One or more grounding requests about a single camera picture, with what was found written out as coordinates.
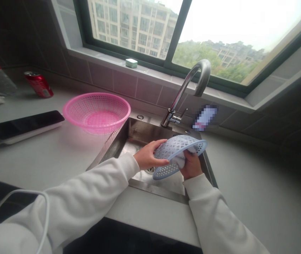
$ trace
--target pink plastic basket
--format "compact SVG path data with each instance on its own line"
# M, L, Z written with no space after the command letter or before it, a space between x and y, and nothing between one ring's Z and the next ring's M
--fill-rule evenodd
M68 101L63 107L63 115L88 133L104 135L123 125L130 115L130 105L109 93L86 93Z

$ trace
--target tile wall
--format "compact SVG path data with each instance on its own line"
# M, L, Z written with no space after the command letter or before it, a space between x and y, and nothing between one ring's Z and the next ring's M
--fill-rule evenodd
M0 65L31 65L147 102L161 111L168 108L177 90L87 62L62 48L47 0L0 0ZM184 94L178 111L188 108L192 117L204 104L214 102ZM218 105L216 122L224 128L301 150L301 83L271 105L253 114Z

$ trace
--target white cloth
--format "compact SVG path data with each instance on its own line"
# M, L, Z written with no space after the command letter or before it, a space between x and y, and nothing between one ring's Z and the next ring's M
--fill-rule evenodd
M51 208L48 237L42 253L60 252L101 220L139 166L131 154L111 158L60 186L46 190ZM260 241L234 216L205 175L186 180L201 247L204 253L268 253ZM45 219L44 199L0 224L0 254L34 254Z

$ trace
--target kitchen faucet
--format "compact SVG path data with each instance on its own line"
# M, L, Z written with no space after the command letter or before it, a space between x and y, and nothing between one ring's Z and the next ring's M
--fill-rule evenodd
M169 122L174 122L174 123L180 123L186 110L185 109L181 116L175 116L175 108L179 103L179 100L181 99L183 93L186 90L186 87L188 86L189 82L193 78L193 76L201 70L201 75L199 82L197 83L197 87L195 89L195 94L194 96L201 97L203 94L203 91L205 90L207 83L209 81L209 77L211 76L211 63L207 59L202 59L199 62L197 62L193 68L189 71L187 74L179 92L178 95L175 97L172 106L168 109L168 112L166 113L164 119L161 122L161 125L163 127L168 127Z

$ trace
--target red soda can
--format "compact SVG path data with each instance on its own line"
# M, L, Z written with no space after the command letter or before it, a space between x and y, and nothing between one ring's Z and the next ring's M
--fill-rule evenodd
M37 72L25 72L24 75L38 96L42 98L53 97L53 91L48 85L47 80L41 74Z

